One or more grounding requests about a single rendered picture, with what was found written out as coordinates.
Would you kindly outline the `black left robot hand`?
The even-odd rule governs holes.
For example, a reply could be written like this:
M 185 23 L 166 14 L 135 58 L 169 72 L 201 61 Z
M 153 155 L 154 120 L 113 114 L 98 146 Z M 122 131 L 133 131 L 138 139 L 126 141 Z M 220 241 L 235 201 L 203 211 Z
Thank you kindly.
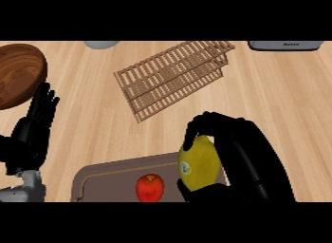
M 7 176 L 37 170 L 43 164 L 58 101 L 49 83 L 40 83 L 26 116 L 18 119 L 11 135 L 0 135 L 0 162 L 5 163 Z

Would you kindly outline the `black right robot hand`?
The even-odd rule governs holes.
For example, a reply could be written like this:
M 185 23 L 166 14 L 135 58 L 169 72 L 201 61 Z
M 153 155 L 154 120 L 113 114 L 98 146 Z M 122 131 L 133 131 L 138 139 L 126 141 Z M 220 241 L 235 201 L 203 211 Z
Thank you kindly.
M 282 163 L 254 123 L 243 118 L 231 118 L 206 111 L 187 124 L 184 151 L 192 148 L 194 139 L 200 135 L 213 137 L 213 146 L 229 186 L 215 183 L 189 191 L 184 180 L 178 179 L 184 201 L 294 203 Z

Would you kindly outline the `yellow lemon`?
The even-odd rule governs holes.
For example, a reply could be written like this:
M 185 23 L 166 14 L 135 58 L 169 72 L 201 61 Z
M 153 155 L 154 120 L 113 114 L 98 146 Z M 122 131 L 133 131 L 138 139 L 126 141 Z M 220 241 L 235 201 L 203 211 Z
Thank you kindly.
M 213 143 L 206 135 L 192 140 L 187 151 L 179 150 L 179 178 L 189 191 L 197 191 L 215 183 L 219 173 L 220 160 Z

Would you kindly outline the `brown tray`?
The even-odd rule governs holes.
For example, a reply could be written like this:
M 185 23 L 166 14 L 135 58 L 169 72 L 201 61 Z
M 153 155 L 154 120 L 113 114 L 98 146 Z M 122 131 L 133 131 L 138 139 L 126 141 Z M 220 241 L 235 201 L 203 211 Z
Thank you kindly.
M 179 178 L 178 156 L 178 153 L 167 153 L 85 166 L 73 178 L 70 201 L 139 202 L 136 180 L 145 174 L 157 174 L 164 182 L 157 202 L 184 202 L 191 191 Z

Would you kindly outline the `wooden tiered shelf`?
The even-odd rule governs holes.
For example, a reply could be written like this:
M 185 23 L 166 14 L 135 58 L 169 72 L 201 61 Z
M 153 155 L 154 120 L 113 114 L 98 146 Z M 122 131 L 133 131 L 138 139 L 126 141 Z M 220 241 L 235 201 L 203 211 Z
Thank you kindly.
M 228 41 L 185 41 L 114 72 L 138 122 L 222 77 L 231 50 Z

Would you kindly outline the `brown wooden bowl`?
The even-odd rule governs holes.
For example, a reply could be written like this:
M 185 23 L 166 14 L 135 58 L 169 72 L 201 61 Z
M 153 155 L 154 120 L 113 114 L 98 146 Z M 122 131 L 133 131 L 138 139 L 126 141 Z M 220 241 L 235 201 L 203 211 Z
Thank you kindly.
M 27 44 L 0 47 L 0 110 L 23 104 L 46 77 L 40 50 Z

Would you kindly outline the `red apple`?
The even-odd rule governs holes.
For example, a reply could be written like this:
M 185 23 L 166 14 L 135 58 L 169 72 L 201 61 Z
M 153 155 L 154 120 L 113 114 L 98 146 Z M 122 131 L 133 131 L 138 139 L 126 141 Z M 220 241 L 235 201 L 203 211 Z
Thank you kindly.
M 157 202 L 164 191 L 164 182 L 157 174 L 139 176 L 135 183 L 135 195 L 139 202 Z

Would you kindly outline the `grey round object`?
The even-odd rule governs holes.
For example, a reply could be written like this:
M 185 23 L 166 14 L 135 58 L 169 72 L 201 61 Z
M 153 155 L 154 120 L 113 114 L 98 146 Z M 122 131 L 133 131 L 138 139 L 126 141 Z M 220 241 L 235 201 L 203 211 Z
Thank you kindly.
M 113 47 L 119 42 L 117 41 L 85 41 L 83 44 L 91 49 L 105 49 Z

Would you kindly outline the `grey appliance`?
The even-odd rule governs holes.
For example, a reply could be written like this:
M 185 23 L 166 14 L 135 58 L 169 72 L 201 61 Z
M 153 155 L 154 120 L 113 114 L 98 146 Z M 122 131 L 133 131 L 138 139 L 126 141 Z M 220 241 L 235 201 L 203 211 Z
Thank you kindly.
M 256 51 L 312 51 L 322 41 L 248 41 L 247 46 Z

